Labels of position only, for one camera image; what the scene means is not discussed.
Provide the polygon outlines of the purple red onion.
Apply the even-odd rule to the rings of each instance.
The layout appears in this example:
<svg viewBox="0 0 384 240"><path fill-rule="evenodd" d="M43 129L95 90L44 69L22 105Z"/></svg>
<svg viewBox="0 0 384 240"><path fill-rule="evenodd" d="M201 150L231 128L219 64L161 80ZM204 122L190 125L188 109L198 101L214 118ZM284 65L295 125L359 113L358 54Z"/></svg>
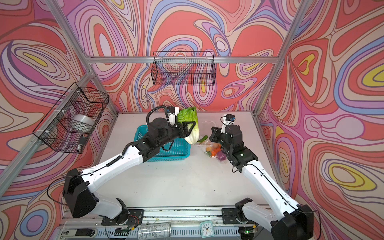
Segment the purple red onion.
<svg viewBox="0 0 384 240"><path fill-rule="evenodd" d="M225 161L227 159L226 155L222 151L217 152L216 158L219 161Z"/></svg>

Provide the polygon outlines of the clear zip top bag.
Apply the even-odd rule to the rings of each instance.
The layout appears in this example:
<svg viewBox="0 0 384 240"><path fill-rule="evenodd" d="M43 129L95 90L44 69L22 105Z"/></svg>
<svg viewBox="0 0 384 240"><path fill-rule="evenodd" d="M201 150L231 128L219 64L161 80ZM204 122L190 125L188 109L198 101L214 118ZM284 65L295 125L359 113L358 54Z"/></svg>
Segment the clear zip top bag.
<svg viewBox="0 0 384 240"><path fill-rule="evenodd" d="M199 147L199 149L204 152L204 154L206 156L208 156L206 154L206 148L221 148L221 145L218 144L218 143L213 143L209 137L211 136L211 127L217 127L217 123L214 122L214 121L202 121L202 122L199 122L199 129L200 129L200 137L199 139L201 139L202 137L204 137L205 135L208 136L208 139L206 141L204 141L203 143L196 143L194 144L195 146Z"/></svg>

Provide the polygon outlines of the green chili pepper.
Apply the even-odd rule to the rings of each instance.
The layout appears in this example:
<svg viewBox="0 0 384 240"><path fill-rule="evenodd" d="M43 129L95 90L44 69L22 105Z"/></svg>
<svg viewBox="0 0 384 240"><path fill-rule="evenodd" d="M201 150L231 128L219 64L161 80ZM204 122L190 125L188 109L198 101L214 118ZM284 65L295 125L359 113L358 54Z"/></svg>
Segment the green chili pepper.
<svg viewBox="0 0 384 240"><path fill-rule="evenodd" d="M204 137L202 137L201 139L198 140L198 143L203 143L204 141L206 141L208 139L208 136L205 135Z"/></svg>

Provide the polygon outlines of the green lettuce leaf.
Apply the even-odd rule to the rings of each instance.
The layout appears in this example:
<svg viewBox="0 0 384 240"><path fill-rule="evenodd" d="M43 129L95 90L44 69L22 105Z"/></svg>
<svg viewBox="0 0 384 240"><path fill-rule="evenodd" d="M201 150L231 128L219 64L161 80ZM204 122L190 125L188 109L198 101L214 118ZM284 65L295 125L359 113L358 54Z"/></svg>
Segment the green lettuce leaf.
<svg viewBox="0 0 384 240"><path fill-rule="evenodd" d="M191 131L191 133L188 137L185 137L185 140L191 145L196 144L200 137L198 112L196 107L180 110L178 113L178 122L187 123L188 131Z"/></svg>

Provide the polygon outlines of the orange carrot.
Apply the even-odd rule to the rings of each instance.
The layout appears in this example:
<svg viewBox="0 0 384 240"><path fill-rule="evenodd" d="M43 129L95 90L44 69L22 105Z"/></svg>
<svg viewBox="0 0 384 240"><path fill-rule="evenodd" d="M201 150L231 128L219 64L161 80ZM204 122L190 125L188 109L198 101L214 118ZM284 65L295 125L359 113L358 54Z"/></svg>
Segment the orange carrot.
<svg viewBox="0 0 384 240"><path fill-rule="evenodd" d="M210 157L210 158L216 158L218 153L221 151L221 148L206 148L206 154Z"/></svg>

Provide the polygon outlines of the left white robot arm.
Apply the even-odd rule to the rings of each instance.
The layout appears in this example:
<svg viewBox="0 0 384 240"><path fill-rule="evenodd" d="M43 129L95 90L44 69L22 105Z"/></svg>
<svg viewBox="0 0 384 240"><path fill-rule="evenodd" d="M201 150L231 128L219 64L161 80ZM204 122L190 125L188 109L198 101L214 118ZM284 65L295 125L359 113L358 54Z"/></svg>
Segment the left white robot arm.
<svg viewBox="0 0 384 240"><path fill-rule="evenodd" d="M196 125L192 121L171 126L166 119L156 118L147 124L148 132L141 139L127 144L120 154L92 168L70 170L66 175L63 196L72 217L95 214L122 222L128 214L124 202L105 197L97 192L98 189L124 171L150 160L166 144L188 137Z"/></svg>

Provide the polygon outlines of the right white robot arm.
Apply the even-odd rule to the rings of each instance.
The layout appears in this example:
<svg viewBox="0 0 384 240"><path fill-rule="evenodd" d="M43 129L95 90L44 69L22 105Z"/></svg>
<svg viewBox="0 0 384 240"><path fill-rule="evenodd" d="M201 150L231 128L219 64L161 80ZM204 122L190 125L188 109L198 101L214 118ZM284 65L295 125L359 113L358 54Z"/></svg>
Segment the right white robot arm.
<svg viewBox="0 0 384 240"><path fill-rule="evenodd" d="M235 204L234 218L240 223L256 223L275 240L309 240L314 236L314 211L291 198L267 173L258 157L244 145L238 125L212 127L209 137L221 145L231 165L243 174L267 201L270 209L245 198Z"/></svg>

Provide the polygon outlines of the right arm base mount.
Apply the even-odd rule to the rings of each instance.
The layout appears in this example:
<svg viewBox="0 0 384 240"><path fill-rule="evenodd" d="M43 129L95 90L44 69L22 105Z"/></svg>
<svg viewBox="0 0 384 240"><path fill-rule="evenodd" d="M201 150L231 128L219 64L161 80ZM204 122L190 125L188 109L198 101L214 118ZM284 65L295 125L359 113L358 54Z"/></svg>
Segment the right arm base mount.
<svg viewBox="0 0 384 240"><path fill-rule="evenodd" d="M223 223L225 225L234 225L234 224L252 224L258 226L259 223L254 222L252 220L249 220L246 218L244 212L243 212L243 206L248 203L255 203L250 198L245 198L235 204L232 208L222 208L221 214L216 215L216 217L222 219Z"/></svg>

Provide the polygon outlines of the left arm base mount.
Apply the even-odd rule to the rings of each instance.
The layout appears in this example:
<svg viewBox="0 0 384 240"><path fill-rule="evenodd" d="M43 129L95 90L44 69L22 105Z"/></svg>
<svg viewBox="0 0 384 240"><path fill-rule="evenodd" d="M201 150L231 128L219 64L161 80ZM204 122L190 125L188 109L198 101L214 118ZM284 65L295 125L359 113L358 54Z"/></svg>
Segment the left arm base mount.
<svg viewBox="0 0 384 240"><path fill-rule="evenodd" d="M122 206L122 212L118 214L114 219L104 217L102 220L102 226L128 226L138 227L143 222L144 209L128 209L125 203L117 198L117 201Z"/></svg>

